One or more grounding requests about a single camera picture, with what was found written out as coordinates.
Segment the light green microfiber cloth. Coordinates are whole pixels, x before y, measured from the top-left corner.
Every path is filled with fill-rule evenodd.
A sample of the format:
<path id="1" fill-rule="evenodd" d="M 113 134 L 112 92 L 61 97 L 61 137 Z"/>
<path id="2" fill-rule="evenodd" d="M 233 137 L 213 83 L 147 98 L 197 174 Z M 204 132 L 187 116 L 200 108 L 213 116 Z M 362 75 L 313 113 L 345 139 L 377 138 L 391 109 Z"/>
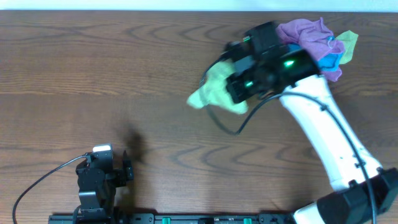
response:
<path id="1" fill-rule="evenodd" d="M 206 105 L 218 106 L 235 114 L 245 114 L 248 105 L 245 101 L 234 103 L 226 89 L 226 79 L 235 72 L 230 61 L 218 62 L 206 72 L 206 81 L 202 87 L 192 93 L 187 104 L 197 110 Z"/>

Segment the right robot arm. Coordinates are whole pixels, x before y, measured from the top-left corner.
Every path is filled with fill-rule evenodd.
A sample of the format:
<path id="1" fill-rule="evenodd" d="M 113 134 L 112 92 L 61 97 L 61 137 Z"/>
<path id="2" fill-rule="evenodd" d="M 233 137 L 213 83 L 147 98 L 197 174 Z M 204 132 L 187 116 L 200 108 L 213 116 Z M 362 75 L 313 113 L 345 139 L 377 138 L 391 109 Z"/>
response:
<path id="1" fill-rule="evenodd" d="M 294 223 L 376 222 L 397 198 L 397 169 L 384 169 L 361 144 L 337 107 L 317 61 L 277 35 L 273 22 L 230 42 L 222 59 L 234 72 L 226 90 L 234 103 L 259 95 L 278 99 L 318 154 L 333 192 L 292 214 Z"/>

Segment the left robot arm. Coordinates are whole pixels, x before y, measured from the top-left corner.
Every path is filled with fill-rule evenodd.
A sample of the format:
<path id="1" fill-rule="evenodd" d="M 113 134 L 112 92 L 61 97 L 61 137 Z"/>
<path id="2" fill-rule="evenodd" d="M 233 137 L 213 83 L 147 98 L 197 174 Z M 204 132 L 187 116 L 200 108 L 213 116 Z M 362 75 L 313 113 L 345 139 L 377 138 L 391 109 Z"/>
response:
<path id="1" fill-rule="evenodd" d="M 123 152 L 122 166 L 113 167 L 113 152 L 87 152 L 77 165 L 80 205 L 72 216 L 73 223 L 122 223 L 124 218 L 114 206 L 116 189 L 134 179 L 132 162 Z"/>

